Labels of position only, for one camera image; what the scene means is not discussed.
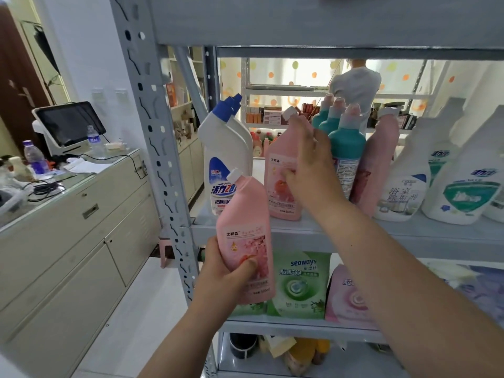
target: gray metal shelving unit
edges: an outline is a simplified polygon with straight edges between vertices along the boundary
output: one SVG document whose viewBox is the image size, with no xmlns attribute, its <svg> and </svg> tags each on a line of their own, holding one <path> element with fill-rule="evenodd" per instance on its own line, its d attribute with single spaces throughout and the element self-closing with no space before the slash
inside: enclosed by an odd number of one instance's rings
<svg viewBox="0 0 504 378">
<path fill-rule="evenodd" d="M 200 120 L 220 98 L 217 65 L 220 56 L 504 59 L 503 0 L 110 0 L 110 3 L 154 167 L 150 172 L 155 175 L 162 197 L 157 202 L 163 223 L 161 237 L 172 240 L 188 303 L 192 301 L 199 273 L 198 246 L 215 233 L 215 218 L 203 211 L 193 220 L 186 205 L 160 67 L 160 59 L 167 57 L 167 45 L 174 48 Z M 337 35 L 335 31 L 345 33 Z M 203 46 L 205 98 L 188 53 L 187 47 L 193 45 Z M 504 261 L 501 226 L 485 218 L 473 226 L 454 226 L 417 214 L 409 222 L 381 224 L 419 257 Z M 272 227 L 274 245 L 334 251 L 308 215 L 300 222 L 273 219 Z M 324 322 L 270 322 L 268 318 L 232 318 L 222 330 L 304 337 L 327 333 L 349 341 L 382 340 L 375 331 L 343 330 Z M 225 342 L 225 334 L 221 334 L 220 344 Z M 367 353 L 365 345 L 361 348 L 363 359 L 354 353 L 350 362 L 337 363 L 335 369 L 339 369 L 340 375 L 405 376 L 393 361 L 379 361 L 381 356 Z M 334 357 L 341 357 L 338 351 Z M 234 361 L 223 347 L 219 350 L 222 363 L 219 370 L 211 348 L 205 373 L 207 377 L 216 377 L 218 373 L 284 376 L 279 361 L 263 359 L 263 369 L 260 363 L 247 366 L 244 361 Z M 318 369 L 314 376 L 329 376 L 326 373 Z"/>
</svg>

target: cabinet door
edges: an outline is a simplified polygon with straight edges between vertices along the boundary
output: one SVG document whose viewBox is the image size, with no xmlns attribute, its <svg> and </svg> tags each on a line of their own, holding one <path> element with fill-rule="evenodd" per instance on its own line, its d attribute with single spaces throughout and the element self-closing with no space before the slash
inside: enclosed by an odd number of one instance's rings
<svg viewBox="0 0 504 378">
<path fill-rule="evenodd" d="M 192 194 L 196 191 L 194 179 L 192 178 L 191 151 L 189 150 L 189 147 L 179 153 L 179 158 L 182 180 L 184 181 L 184 190 L 186 192 L 186 198 L 189 200 Z"/>
<path fill-rule="evenodd" d="M 194 185 L 196 190 L 199 190 L 203 184 L 203 147 L 199 139 L 195 140 L 191 146 L 191 162 L 192 176 L 194 177 Z"/>
<path fill-rule="evenodd" d="M 159 242 L 161 224 L 151 195 L 138 203 L 105 237 L 125 285 L 129 285 Z"/>
<path fill-rule="evenodd" d="M 2 345 L 2 353 L 28 376 L 65 378 L 124 290 L 106 244 L 100 244 L 16 337 Z"/>
</svg>

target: white t-shirt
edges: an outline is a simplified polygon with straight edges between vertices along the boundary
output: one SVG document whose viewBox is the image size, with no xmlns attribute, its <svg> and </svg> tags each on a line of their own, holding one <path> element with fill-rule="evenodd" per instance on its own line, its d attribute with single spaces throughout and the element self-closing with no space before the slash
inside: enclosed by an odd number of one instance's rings
<svg viewBox="0 0 504 378">
<path fill-rule="evenodd" d="M 344 74 L 336 75 L 331 81 L 329 92 L 345 98 L 345 103 L 358 103 L 362 114 L 360 132 L 366 130 L 371 105 L 381 85 L 380 73 L 367 67 L 354 67 Z"/>
</svg>

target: person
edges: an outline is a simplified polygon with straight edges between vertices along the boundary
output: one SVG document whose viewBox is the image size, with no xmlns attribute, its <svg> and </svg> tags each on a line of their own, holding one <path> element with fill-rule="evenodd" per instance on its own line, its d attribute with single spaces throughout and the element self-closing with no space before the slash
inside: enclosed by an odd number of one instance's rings
<svg viewBox="0 0 504 378">
<path fill-rule="evenodd" d="M 297 171 L 286 173 L 287 183 L 331 239 L 409 374 L 504 376 L 504 330 L 344 198 L 323 132 L 313 135 L 299 122 L 291 124 L 302 135 Z M 256 261 L 248 259 L 230 272 L 216 238 L 210 238 L 192 303 L 138 377 L 199 377 L 212 337 L 255 268 Z"/>
<path fill-rule="evenodd" d="M 365 59 L 347 59 L 351 69 L 336 75 L 329 85 L 329 92 L 336 97 L 345 98 L 345 103 L 358 103 L 362 114 L 360 132 L 365 133 L 371 114 L 371 105 L 380 89 L 380 73 L 366 67 Z"/>
</svg>

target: right hand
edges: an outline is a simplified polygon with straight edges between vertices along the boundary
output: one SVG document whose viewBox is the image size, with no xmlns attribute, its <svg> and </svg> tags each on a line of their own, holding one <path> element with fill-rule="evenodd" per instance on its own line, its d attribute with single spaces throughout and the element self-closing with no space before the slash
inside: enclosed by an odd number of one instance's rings
<svg viewBox="0 0 504 378">
<path fill-rule="evenodd" d="M 301 116 L 289 119 L 299 133 L 299 152 L 296 172 L 286 170 L 284 176 L 295 199 L 318 220 L 348 200 L 336 176 L 329 138 L 318 129 L 312 134 L 303 120 Z"/>
</svg>

